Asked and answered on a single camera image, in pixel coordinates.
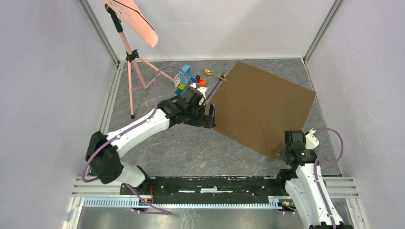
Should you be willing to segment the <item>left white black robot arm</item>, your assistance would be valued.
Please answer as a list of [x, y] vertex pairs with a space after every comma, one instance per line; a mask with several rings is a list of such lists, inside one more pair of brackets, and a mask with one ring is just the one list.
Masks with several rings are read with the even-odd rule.
[[146, 173], [139, 166], [126, 165], [121, 158], [147, 138], [174, 125], [214, 128], [216, 104], [207, 103], [206, 90], [187, 86], [180, 95], [162, 100], [131, 124], [107, 134], [93, 133], [85, 160], [95, 178], [82, 180], [87, 183], [99, 180], [102, 184], [118, 181], [130, 185], [138, 194], [147, 193], [150, 181]]

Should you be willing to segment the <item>brown cloth napkin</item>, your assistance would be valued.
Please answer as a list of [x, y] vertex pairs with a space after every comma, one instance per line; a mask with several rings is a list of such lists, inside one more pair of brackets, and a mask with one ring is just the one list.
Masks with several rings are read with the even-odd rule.
[[302, 130], [316, 92], [237, 62], [210, 99], [215, 130], [263, 155], [279, 158], [284, 132]]

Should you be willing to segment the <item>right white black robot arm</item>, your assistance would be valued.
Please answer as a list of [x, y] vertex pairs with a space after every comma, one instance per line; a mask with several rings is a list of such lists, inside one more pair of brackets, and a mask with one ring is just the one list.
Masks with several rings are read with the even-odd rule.
[[351, 229], [344, 223], [328, 194], [315, 148], [314, 129], [285, 131], [285, 147], [279, 157], [290, 167], [277, 175], [276, 189], [291, 197], [306, 229]]

